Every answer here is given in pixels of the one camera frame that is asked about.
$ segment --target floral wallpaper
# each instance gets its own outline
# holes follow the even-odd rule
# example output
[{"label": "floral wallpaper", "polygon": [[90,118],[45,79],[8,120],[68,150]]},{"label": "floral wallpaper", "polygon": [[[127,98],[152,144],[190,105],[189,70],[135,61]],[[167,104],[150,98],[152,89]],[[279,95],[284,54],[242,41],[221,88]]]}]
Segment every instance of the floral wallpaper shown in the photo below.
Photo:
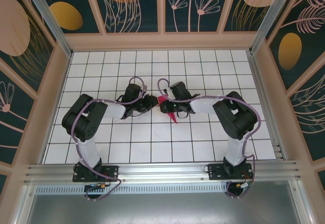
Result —
[{"label": "floral wallpaper", "polygon": [[0,59],[38,91],[53,47],[22,0],[0,0]]},{"label": "floral wallpaper", "polygon": [[65,34],[99,32],[88,0],[45,1]]},{"label": "floral wallpaper", "polygon": [[291,97],[313,161],[325,157],[325,65]]},{"label": "floral wallpaper", "polygon": [[157,0],[97,0],[107,33],[158,32]]},{"label": "floral wallpaper", "polygon": [[166,32],[216,31],[224,0],[166,0]]},{"label": "floral wallpaper", "polygon": [[34,100],[0,71],[0,161],[11,164]]},{"label": "floral wallpaper", "polygon": [[325,0],[297,0],[270,44],[284,86],[290,86],[324,52]]}]

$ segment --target grid tile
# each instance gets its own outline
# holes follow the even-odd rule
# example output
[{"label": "grid tile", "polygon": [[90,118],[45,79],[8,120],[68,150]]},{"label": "grid tile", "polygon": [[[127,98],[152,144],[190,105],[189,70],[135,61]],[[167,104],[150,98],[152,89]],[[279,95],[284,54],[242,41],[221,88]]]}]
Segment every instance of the grid tile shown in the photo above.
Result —
[{"label": "grid tile", "polygon": [[103,65],[103,77],[117,76],[119,64],[104,64]]},{"label": "grid tile", "polygon": [[104,63],[119,63],[120,62],[120,51],[108,51],[105,52]]},{"label": "grid tile", "polygon": [[150,143],[132,143],[130,163],[148,163],[151,158]]},{"label": "grid tile", "polygon": [[200,52],[198,50],[184,50],[184,56],[186,62],[201,61]]},{"label": "grid tile", "polygon": [[213,50],[200,50],[201,61],[217,61]]},{"label": "grid tile", "polygon": [[90,52],[88,64],[103,63],[105,52]]},{"label": "grid tile", "polygon": [[151,63],[152,51],[137,51],[137,63],[139,62]]},{"label": "grid tile", "polygon": [[186,75],[202,75],[202,66],[200,62],[191,62],[191,63],[188,62],[185,64],[186,64]]},{"label": "grid tile", "polygon": [[152,62],[168,62],[168,51],[154,50],[152,52]]},{"label": "grid tile", "polygon": [[217,61],[233,61],[230,50],[216,50]]},{"label": "grid tile", "polygon": [[71,64],[87,64],[89,52],[74,52]]},{"label": "grid tile", "polygon": [[170,63],[169,75],[185,75],[185,64],[180,62]]},{"label": "grid tile", "polygon": [[120,63],[135,63],[136,56],[136,51],[121,51]]},{"label": "grid tile", "polygon": [[[115,100],[125,93],[129,80],[138,75],[147,85],[147,94],[160,96],[157,81],[183,81],[192,95],[222,95],[231,91],[259,112],[261,129],[247,143],[246,155],[257,152],[258,159],[274,159],[270,135],[260,105],[245,51],[110,51],[75,52],[65,81],[54,127],[51,130],[46,164],[75,164],[78,156],[61,121],[81,93],[93,98]],[[179,113],[171,123],[159,106],[125,120],[103,118],[95,136],[104,163],[221,161],[228,136],[216,115]]]},{"label": "grid tile", "polygon": [[245,50],[232,50],[233,61],[248,61]]},{"label": "grid tile", "polygon": [[202,62],[203,75],[218,75],[218,63],[216,62]]},{"label": "grid tile", "polygon": [[130,143],[111,143],[108,163],[129,163]]},{"label": "grid tile", "polygon": [[151,144],[151,162],[171,162],[172,144],[170,142]]},{"label": "grid tile", "polygon": [[193,142],[195,162],[214,161],[213,145],[211,141]]},{"label": "grid tile", "polygon": [[68,77],[83,77],[85,75],[85,70],[86,64],[72,64],[68,73]]},{"label": "grid tile", "polygon": [[88,64],[85,77],[100,77],[102,74],[102,64]]},{"label": "grid tile", "polygon": [[184,61],[184,51],[182,50],[169,50],[168,51],[169,62],[182,62]]},{"label": "grid tile", "polygon": [[173,142],[173,162],[192,162],[192,142]]}]

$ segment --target enclosure wall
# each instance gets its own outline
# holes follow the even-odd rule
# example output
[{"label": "enclosure wall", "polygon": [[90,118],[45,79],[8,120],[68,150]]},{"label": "enclosure wall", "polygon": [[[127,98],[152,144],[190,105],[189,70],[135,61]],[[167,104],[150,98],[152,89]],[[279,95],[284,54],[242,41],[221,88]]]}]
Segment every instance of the enclosure wall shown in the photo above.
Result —
[{"label": "enclosure wall", "polygon": [[299,164],[319,220],[325,219],[324,4],[291,0],[256,54],[286,153]]}]

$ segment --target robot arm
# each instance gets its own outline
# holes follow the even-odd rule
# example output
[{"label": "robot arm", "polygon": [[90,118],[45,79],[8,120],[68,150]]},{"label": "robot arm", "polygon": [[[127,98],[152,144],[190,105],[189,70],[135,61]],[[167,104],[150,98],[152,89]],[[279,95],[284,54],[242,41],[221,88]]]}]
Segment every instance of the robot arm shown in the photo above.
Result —
[{"label": "robot arm", "polygon": [[[87,164],[97,172],[102,172],[102,161],[96,150],[95,145],[95,134],[100,126],[100,123],[103,118],[117,118],[117,119],[126,119],[129,116],[132,116],[134,111],[140,113],[145,113],[154,106],[158,104],[158,99],[151,95],[145,95],[142,99],[137,100],[139,94],[141,94],[140,86],[136,84],[129,84],[126,88],[125,94],[120,96],[121,102],[124,104],[129,103],[128,105],[121,105],[118,103],[108,103],[104,102],[95,102],[92,103],[85,111],[85,114],[82,114],[78,119],[74,135],[76,136],[78,142],[78,147],[80,150],[81,157],[87,162]],[[86,104],[92,101],[93,98],[82,94],[77,101],[73,104],[71,109],[66,113],[62,120],[62,126],[67,130],[67,133],[71,135],[71,130],[73,124],[77,118],[77,115],[81,110],[86,106]],[[87,177],[87,179],[97,180],[96,174],[89,171],[82,159],[79,159],[79,162],[75,166],[75,175],[76,167],[79,167],[78,174],[81,174],[84,177],[81,177],[82,180]]]},{"label": "robot arm", "polygon": [[[183,82],[170,86],[176,100],[190,100],[198,95],[191,96]],[[233,91],[227,95],[244,101],[241,96]],[[191,102],[164,101],[160,105],[162,113],[187,112],[187,113],[209,113],[217,115],[220,123],[229,136],[227,153],[224,158],[224,168],[233,175],[241,163],[245,163],[243,155],[244,142],[247,135],[253,130],[257,123],[257,116],[247,106],[232,100],[220,100],[217,98],[200,98]]]}]

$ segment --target black grid line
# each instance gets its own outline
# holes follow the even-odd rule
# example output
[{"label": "black grid line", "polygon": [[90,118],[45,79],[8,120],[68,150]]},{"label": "black grid line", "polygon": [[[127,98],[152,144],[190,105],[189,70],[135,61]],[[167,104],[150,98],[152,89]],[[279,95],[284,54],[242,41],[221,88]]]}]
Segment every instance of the black grid line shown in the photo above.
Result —
[{"label": "black grid line", "polygon": [[[151,74],[153,69],[153,52],[151,52]],[[151,89],[153,89],[153,79],[151,77]],[[150,163],[152,163],[152,110],[150,110]]]},{"label": "black grid line", "polygon": [[[136,52],[136,60],[135,60],[135,66],[134,66],[134,76],[137,73],[137,55],[138,52]],[[131,133],[130,133],[130,152],[128,156],[128,162],[131,163],[131,146],[132,146],[132,127],[133,127],[133,115],[132,115],[132,120],[131,120]]]},{"label": "black grid line", "polygon": [[[204,77],[203,77],[203,86],[204,86],[204,93],[207,94],[206,90],[205,90],[205,81],[204,81]],[[212,143],[212,150],[213,150],[213,158],[215,160],[215,153],[214,153],[214,145],[213,145],[213,137],[212,137],[212,128],[211,128],[211,121],[210,121],[210,115],[208,114],[208,119],[209,119],[209,127],[210,127],[210,135],[211,135],[211,143]]]},{"label": "black grid line", "polygon": [[[165,76],[163,76],[163,75],[153,75],[152,73],[153,73],[153,52],[151,52],[151,76],[149,76],[149,75],[147,75],[147,76],[141,76],[141,77],[144,77],[144,78],[146,78],[146,77],[148,77],[148,78],[151,78],[151,90],[149,90],[148,91],[148,93],[155,93],[155,95],[156,96],[159,96],[159,94],[157,93],[157,90],[154,90],[154,85],[153,85],[153,79],[152,78],[159,78],[159,77],[166,77],[166,76],[168,76],[168,79],[170,80],[170,79],[173,79],[173,77],[175,77],[175,76],[184,76],[184,79],[185,79],[185,83],[186,83],[186,86],[188,86],[188,78],[189,77],[191,77],[191,76],[201,76],[202,77],[202,79],[203,79],[203,84],[202,84],[202,87],[203,88],[196,88],[196,89],[190,89],[190,90],[203,90],[204,91],[204,93],[206,94],[208,91],[210,91],[210,90],[216,90],[216,88],[206,88],[206,81],[204,80],[204,76],[206,76],[205,74],[204,74],[204,72],[203,72],[203,62],[217,62],[217,61],[202,61],[202,58],[201,58],[201,53],[200,53],[200,51],[199,51],[199,56],[200,56],[200,61],[198,60],[198,61],[196,61],[196,62],[188,62],[188,63],[198,63],[198,62],[200,62],[200,65],[201,65],[201,71],[202,71],[202,75],[195,75],[195,74],[193,74],[193,75],[188,75],[187,74],[187,72],[186,72],[186,59],[185,59],[185,52],[184,52],[184,50],[182,50],[182,52],[183,52],[183,57],[184,57],[184,68],[185,68],[185,75],[176,75],[176,74],[173,74],[173,75],[170,75],[170,53],[169,53],[169,51],[167,51],[167,55],[168,55],[168,59],[167,59],[167,62],[155,62],[155,63],[167,63],[168,64],[168,75],[165,75]],[[89,65],[89,56],[90,56],[90,52],[88,52],[88,58],[87,58],[87,63],[85,64],[85,63],[73,63],[73,65],[77,65],[77,64],[83,64],[83,65],[86,65],[86,67],[85,67],[85,71],[84,71],[84,74],[86,73],[86,70],[87,70],[87,67],[88,67],[88,65]],[[121,77],[128,77],[128,78],[130,78],[131,76],[120,76],[119,75],[119,73],[120,73],[120,64],[124,64],[124,63],[126,63],[126,64],[135,64],[134,66],[135,66],[135,74],[137,73],[137,64],[139,63],[139,64],[148,64],[148,62],[137,62],[137,58],[138,58],[138,52],[136,52],[136,57],[135,57],[135,62],[120,62],[121,61],[121,56],[122,56],[122,52],[119,52],[119,63],[117,63],[117,62],[115,62],[115,63],[105,63],[105,64],[119,64],[118,65],[118,71],[117,71],[117,76],[103,76],[103,67],[104,67],[104,60],[105,60],[105,58],[106,58],[106,52],[104,53],[104,57],[103,57],[103,62],[101,62],[101,63],[91,63],[92,65],[93,64],[101,64],[102,65],[102,71],[101,71],[101,75],[100,76],[94,76],[94,77],[87,77],[87,78],[99,78],[99,88],[97,89],[97,90],[95,90],[95,91],[83,91],[83,86],[84,86],[84,83],[85,83],[85,77],[74,77],[74,76],[69,76],[69,72],[71,71],[71,69],[73,69],[74,67],[72,67],[71,65],[69,66],[69,70],[68,70],[68,76],[67,76],[67,78],[65,78],[65,84],[64,84],[64,87],[63,87],[63,92],[64,93],[66,93],[66,95],[67,96],[69,96],[67,93],[69,93],[69,92],[78,92],[78,91],[65,91],[65,89],[66,89],[66,85],[67,85],[67,79],[68,78],[79,78],[79,82],[81,82],[81,78],[82,78],[82,82],[81,82],[81,92],[80,93],[96,93],[97,94],[97,97],[98,97],[98,95],[99,95],[99,92],[108,92],[108,95],[109,96],[113,96],[113,95],[110,95],[110,93],[113,93],[113,94],[115,94],[115,98],[117,97],[117,95],[118,94],[120,94],[121,92],[125,92],[125,90],[117,90],[118,89],[118,79]],[[237,82],[238,82],[238,84],[239,84],[239,80],[238,80],[238,71],[237,71],[237,69],[236,69],[236,67],[235,67],[235,62],[234,61],[229,61],[229,62],[231,62],[232,63],[232,65],[234,66],[234,69],[235,69],[235,73],[229,73],[229,74],[223,74],[223,75],[234,75],[234,76],[236,76],[236,78],[237,78]],[[225,92],[225,90],[238,90],[238,91],[240,91],[240,92],[242,92],[242,91],[245,91],[245,90],[257,90],[256,88],[244,88],[244,89],[241,89],[241,86],[239,85],[239,88],[238,87],[236,87],[236,88],[233,88],[233,89],[231,89],[231,88],[227,88],[227,89],[225,89],[224,87],[223,87],[223,84],[222,84],[222,81],[221,81],[221,75],[220,75],[220,69],[219,69],[219,64],[218,64],[218,62],[217,62],[217,67],[218,67],[218,73],[219,74],[217,74],[217,75],[211,75],[211,76],[218,76],[219,77],[219,79],[220,79],[220,83],[221,83],[221,89],[222,89],[222,91],[223,91],[223,93]],[[105,78],[105,77],[112,77],[112,78],[116,78],[116,86],[115,86],[115,88],[116,88],[116,90],[101,90],[100,89],[100,87],[101,87],[101,84],[103,83],[103,78]],[[53,127],[52,127],[52,131],[51,131],[51,137],[50,137],[50,141],[51,141],[51,139],[52,139],[52,136],[53,136],[53,131],[54,131],[54,126],[55,125],[59,125],[59,122],[57,122],[57,118],[58,118],[58,113],[59,113],[59,109],[60,108],[70,108],[70,107],[62,107],[61,105],[62,105],[62,98],[63,98],[63,93],[62,93],[62,96],[61,96],[61,99],[60,99],[60,103],[59,103],[59,107],[57,108],[57,110],[56,110],[56,114],[55,114],[55,120],[54,120],[54,124],[53,124]],[[254,104],[253,103],[250,103],[250,104],[252,104],[252,105],[260,105],[261,103],[260,102],[255,102]],[[203,123],[203,122],[205,122],[205,123],[209,123],[209,126],[210,126],[210,133],[211,133],[211,140],[194,140],[193,141],[193,138],[192,138],[192,123]],[[214,140],[213,138],[212,138],[212,125],[211,125],[211,122],[212,122],[212,119],[211,119],[211,116],[210,115],[208,115],[208,118],[207,119],[204,119],[204,120],[200,120],[200,121],[193,121],[193,119],[191,119],[191,117],[189,118],[189,121],[181,121],[181,122],[178,122],[178,123],[189,123],[189,126],[190,126],[190,133],[191,133],[191,144],[192,144],[192,157],[193,157],[193,160],[192,161],[194,161],[194,148],[193,148],[193,142],[203,142],[203,141],[208,141],[208,142],[211,142],[211,143],[213,143],[214,141],[225,141],[225,140]],[[152,112],[150,111],[150,122],[147,122],[146,120],[145,120],[145,122],[140,122],[140,123],[136,123],[136,122],[133,122],[133,119],[130,121],[130,122],[126,122],[126,123],[117,123],[116,121],[114,121],[114,120],[112,120],[111,122],[110,121],[108,121],[108,122],[105,122],[105,123],[101,123],[101,124],[111,124],[111,126],[110,126],[110,128],[111,128],[111,135],[110,135],[110,139],[109,139],[109,142],[101,142],[101,143],[110,143],[110,145],[109,145],[109,152],[108,152],[108,159],[107,159],[107,161],[109,162],[109,158],[110,158],[110,151],[111,151],[111,144],[112,143],[117,143],[117,144],[119,144],[119,143],[130,143],[130,148],[129,148],[129,163],[131,162],[131,152],[132,152],[132,130],[134,131],[134,128],[133,128],[133,124],[137,124],[137,125],[140,125],[140,124],[146,124],[146,125],[148,125],[148,124],[150,124],[150,162],[152,162],[152,128],[153,128],[153,124],[166,124],[166,123],[169,123],[170,124],[170,130],[171,130],[171,139],[170,139],[170,141],[168,141],[167,143],[171,143],[171,154],[172,154],[172,162],[174,161],[174,157],[173,157],[173,130],[172,130],[172,121],[171,121],[171,119],[169,119],[169,122],[152,122]],[[131,132],[130,132],[130,141],[129,142],[112,142],[112,133],[113,133],[113,125],[114,124],[131,124]],[[137,142],[137,143],[149,143],[149,141],[148,140],[145,140],[145,141],[143,141],[143,142]],[[270,140],[270,137],[265,137],[265,139],[259,139],[259,140]],[[184,141],[182,141],[182,140],[177,140],[177,142],[188,142],[189,140],[184,140]],[[252,143],[253,143],[253,146],[254,146],[254,152],[255,152],[255,155],[256,155],[256,158],[257,158],[257,154],[256,154],[256,150],[255,150],[255,145],[254,145],[254,142],[252,141]],[[67,162],[67,157],[68,157],[68,154],[69,154],[69,149],[70,149],[70,145],[71,145],[71,139],[70,139],[70,142],[69,143],[53,143],[53,144],[68,144],[68,151],[67,151],[67,154],[66,154],[66,162]],[[212,149],[213,149],[213,155],[214,155],[214,159],[215,159],[215,151],[214,151],[214,145],[212,144]],[[45,152],[46,153],[46,156],[45,156],[45,160],[44,160],[44,162],[46,161],[46,157],[47,157],[47,155],[48,155],[48,152],[49,152],[49,150],[47,149],[47,151]]]},{"label": "black grid line", "polygon": [[[119,74],[119,71],[120,71],[120,65],[118,65],[118,70],[117,70],[117,80],[116,80],[116,91],[115,91],[115,98],[116,98],[116,95],[117,95],[117,81],[118,81],[118,74]],[[111,141],[112,141],[112,135],[113,135],[113,120],[112,120],[112,127],[111,127],[111,137],[110,137],[110,147],[109,147],[109,150],[108,150],[108,157],[107,157],[107,162],[109,163],[110,162],[110,154],[111,154]]]},{"label": "black grid line", "polygon": [[[170,70],[169,70],[169,51],[168,51],[167,58],[168,58],[168,81],[170,81],[171,77],[170,77]],[[171,118],[170,118],[170,128],[171,128],[171,153],[172,153],[172,162],[173,162],[173,129],[172,129],[172,119]]]},{"label": "black grid line", "polygon": [[[183,55],[184,55],[184,66],[185,66],[185,83],[186,83],[186,87],[187,87],[185,51],[183,51]],[[191,117],[190,117],[190,115],[189,115],[189,129],[190,129],[190,132],[191,132],[192,156],[193,156],[193,162],[194,162],[194,147],[193,147],[192,123],[191,123]]]}]

